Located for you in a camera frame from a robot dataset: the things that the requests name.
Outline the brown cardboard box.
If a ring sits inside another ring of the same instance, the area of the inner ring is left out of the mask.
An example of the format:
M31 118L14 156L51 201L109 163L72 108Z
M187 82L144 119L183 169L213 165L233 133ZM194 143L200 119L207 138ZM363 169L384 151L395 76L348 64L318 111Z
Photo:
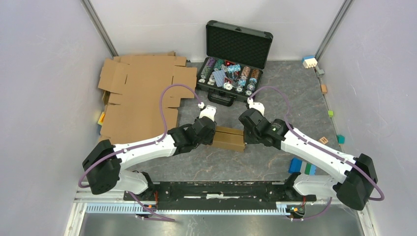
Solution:
M211 146L215 148L244 152L244 131L217 126Z

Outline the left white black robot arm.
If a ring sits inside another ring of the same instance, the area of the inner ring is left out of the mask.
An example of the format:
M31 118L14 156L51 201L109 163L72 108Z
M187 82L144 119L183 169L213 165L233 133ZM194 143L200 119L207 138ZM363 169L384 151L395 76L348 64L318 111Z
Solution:
M211 145L215 135L216 122L213 118L201 117L192 124L168 130L152 139L128 144L111 144L110 140L100 141L82 162L89 188L94 195L110 190L128 191L142 200L154 196L154 186L144 172L131 172L128 168L160 157L189 153L199 145Z

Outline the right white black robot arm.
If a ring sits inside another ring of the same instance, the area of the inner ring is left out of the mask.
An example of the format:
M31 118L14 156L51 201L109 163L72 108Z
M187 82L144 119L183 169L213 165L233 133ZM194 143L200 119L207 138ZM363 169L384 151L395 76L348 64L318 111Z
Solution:
M325 171L325 176L299 174L285 185L284 195L291 201L302 195L337 198L344 205L363 210L377 188L373 160L366 154L353 156L334 150L300 132L281 119L268 121L263 113L250 108L239 116L247 144L263 144L294 154Z

